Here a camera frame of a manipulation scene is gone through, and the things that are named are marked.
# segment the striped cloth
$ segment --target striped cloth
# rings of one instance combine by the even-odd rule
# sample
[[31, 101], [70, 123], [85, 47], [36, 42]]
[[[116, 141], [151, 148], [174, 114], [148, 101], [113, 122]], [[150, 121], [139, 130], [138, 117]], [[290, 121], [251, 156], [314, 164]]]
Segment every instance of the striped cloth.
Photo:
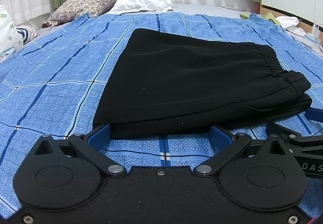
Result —
[[39, 36], [38, 32], [29, 25], [20, 25], [17, 26], [16, 29], [18, 33], [21, 34], [24, 38], [24, 45]]

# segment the bedding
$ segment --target bedding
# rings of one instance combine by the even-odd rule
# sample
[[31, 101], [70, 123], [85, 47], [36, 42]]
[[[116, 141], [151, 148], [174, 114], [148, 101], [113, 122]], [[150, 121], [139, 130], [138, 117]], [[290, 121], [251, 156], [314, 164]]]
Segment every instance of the bedding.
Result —
[[[82, 15], [54, 33], [31, 42], [0, 65], [0, 214], [20, 204], [12, 189], [19, 165], [41, 134], [55, 139], [92, 129], [93, 117], [112, 69], [137, 28], [209, 41], [254, 42], [271, 46], [281, 66], [299, 71], [312, 84], [312, 107], [323, 108], [323, 59], [277, 25], [251, 15], [247, 20], [207, 15]], [[303, 113], [277, 121], [303, 135], [317, 135], [323, 124]], [[264, 139], [264, 124], [232, 130]], [[130, 170], [132, 165], [196, 165], [213, 156], [207, 134], [159, 135], [111, 140], [101, 152]], [[308, 179], [300, 204], [311, 216], [323, 210], [322, 180]]]
[[[195, 5], [195, 4], [174, 4], [173, 12], [180, 12], [187, 15], [195, 15], [195, 14], [205, 14], [209, 16], [221, 16], [221, 17], [228, 17], [228, 18], [239, 18], [241, 11], [228, 9], [221, 6], [207, 6], [207, 5]], [[140, 14], [148, 14], [156, 12], [140, 12]], [[38, 31], [39, 36], [35, 38], [35, 40], [48, 35], [50, 33], [55, 32], [58, 29], [61, 29], [68, 23], [58, 25], [58, 26], [50, 26], [47, 28], [41, 28]]]
[[17, 32], [15, 22], [0, 5], [0, 63], [23, 47], [22, 36]]
[[16, 27], [19, 34], [24, 39], [24, 45], [28, 44], [31, 40], [39, 36], [38, 32], [29, 25], [20, 25]]
[[97, 17], [110, 10], [117, 0], [67, 0], [48, 18], [53, 22], [68, 23], [79, 16], [88, 13]]
[[294, 37], [295, 40], [306, 46], [307, 48], [311, 49], [317, 55], [319, 55], [323, 59], [323, 47], [319, 44], [313, 43], [312, 41], [306, 39], [303, 36], [296, 35], [289, 30], [286, 31], [290, 36]]
[[109, 14], [133, 13], [140, 11], [167, 12], [172, 10], [171, 0], [117, 0]]

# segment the white pillow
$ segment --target white pillow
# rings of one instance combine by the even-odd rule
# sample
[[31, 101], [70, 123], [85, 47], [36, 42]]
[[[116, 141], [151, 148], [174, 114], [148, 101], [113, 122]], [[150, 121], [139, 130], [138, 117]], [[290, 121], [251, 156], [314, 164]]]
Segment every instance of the white pillow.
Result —
[[171, 0], [117, 0], [107, 14], [122, 14], [139, 11], [167, 12], [172, 9]]
[[0, 63], [24, 46], [22, 35], [18, 33], [15, 22], [0, 5]]

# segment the blue gripper pad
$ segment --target blue gripper pad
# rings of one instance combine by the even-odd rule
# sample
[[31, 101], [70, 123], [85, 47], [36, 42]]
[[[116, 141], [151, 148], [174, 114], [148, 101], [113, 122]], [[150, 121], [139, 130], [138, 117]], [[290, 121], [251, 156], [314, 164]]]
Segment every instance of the blue gripper pad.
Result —
[[110, 125], [99, 126], [84, 137], [87, 138], [86, 143], [100, 151], [110, 141], [111, 127]]
[[222, 132], [215, 126], [209, 127], [209, 141], [219, 150], [225, 149], [227, 146], [233, 143], [231, 137]]
[[310, 107], [305, 110], [305, 117], [308, 120], [313, 120], [313, 121], [323, 123], [323, 109]]

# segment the metal screw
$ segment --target metal screw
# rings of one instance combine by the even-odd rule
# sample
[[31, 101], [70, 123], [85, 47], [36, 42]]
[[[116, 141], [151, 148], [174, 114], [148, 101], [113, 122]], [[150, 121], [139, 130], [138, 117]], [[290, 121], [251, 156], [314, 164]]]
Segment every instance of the metal screw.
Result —
[[123, 171], [123, 166], [120, 165], [112, 165], [110, 167], [108, 167], [108, 171], [111, 173], [121, 173]]
[[33, 224], [34, 219], [31, 216], [24, 216], [22, 219], [26, 224]]
[[288, 219], [288, 223], [289, 224], [296, 224], [298, 222], [298, 217], [297, 216], [291, 216], [289, 219]]
[[200, 165], [196, 168], [196, 170], [199, 173], [206, 174], [206, 173], [210, 173], [212, 171], [212, 168], [208, 165]]

